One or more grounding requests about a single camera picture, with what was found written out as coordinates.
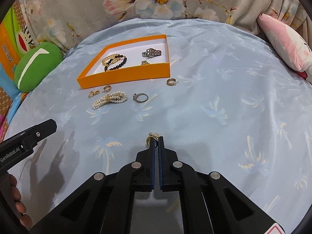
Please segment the left hand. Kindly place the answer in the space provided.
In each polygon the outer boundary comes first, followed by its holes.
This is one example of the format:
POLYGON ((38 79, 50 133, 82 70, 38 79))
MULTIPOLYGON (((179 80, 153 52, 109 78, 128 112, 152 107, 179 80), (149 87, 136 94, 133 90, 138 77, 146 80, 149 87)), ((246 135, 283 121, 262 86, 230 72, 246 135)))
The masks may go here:
POLYGON ((15 176, 7 172, 1 175, 1 193, 21 225, 30 230, 33 225, 32 219, 27 215, 26 206, 21 201, 21 193, 17 188, 15 176))

